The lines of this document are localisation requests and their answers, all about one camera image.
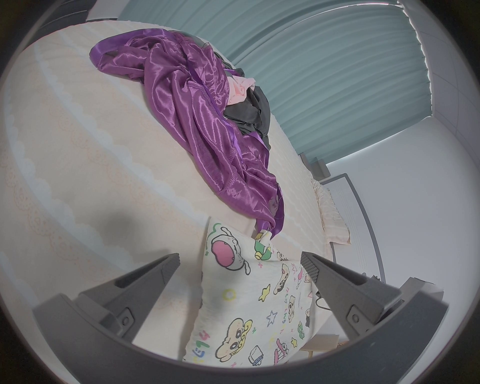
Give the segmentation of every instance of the purple satin fabric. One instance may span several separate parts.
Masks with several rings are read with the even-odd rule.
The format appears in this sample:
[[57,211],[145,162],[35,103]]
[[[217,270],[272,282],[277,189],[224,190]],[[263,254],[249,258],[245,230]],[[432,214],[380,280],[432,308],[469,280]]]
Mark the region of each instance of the purple satin fabric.
[[101,72],[139,80],[155,118],[191,153],[218,197],[256,218],[258,231],[281,231],[284,203],[267,171],[268,149],[258,134],[242,136],[223,116],[229,85],[210,45],[200,48],[178,32],[140,29],[100,41],[90,60]]

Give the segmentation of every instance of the yellow star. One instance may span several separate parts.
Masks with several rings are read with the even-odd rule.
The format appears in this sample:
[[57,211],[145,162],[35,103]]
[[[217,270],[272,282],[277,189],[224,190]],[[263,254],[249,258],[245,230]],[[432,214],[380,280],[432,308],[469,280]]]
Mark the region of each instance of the yellow star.
[[268,284],[267,288],[262,289],[262,295],[258,298],[258,301],[265,302],[268,294],[270,293],[270,284]]

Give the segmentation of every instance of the pile of clothes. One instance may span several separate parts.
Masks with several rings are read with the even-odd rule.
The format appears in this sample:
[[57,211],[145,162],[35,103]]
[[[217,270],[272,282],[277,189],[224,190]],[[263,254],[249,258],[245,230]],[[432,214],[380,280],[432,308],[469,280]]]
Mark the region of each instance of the pile of clothes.
[[222,201],[255,218],[258,231],[281,231],[282,192],[267,170],[270,107],[254,79],[196,36],[161,28],[104,39],[90,59],[144,85],[155,118]]

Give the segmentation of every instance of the curtain fold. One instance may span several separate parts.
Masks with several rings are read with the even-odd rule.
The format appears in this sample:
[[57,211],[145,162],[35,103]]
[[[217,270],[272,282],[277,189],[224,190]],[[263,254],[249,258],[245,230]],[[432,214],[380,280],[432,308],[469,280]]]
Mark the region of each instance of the curtain fold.
[[432,114],[425,57],[396,1],[131,1],[123,20],[211,41],[262,87],[297,153],[326,163]]

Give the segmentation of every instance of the yellow circle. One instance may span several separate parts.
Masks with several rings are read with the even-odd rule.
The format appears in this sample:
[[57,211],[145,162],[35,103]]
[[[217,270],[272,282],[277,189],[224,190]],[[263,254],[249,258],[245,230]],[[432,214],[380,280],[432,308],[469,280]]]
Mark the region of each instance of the yellow circle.
[[237,297],[237,294],[233,289],[226,289],[223,291],[222,297],[223,297],[223,300],[232,301],[232,300],[235,300],[235,298]]

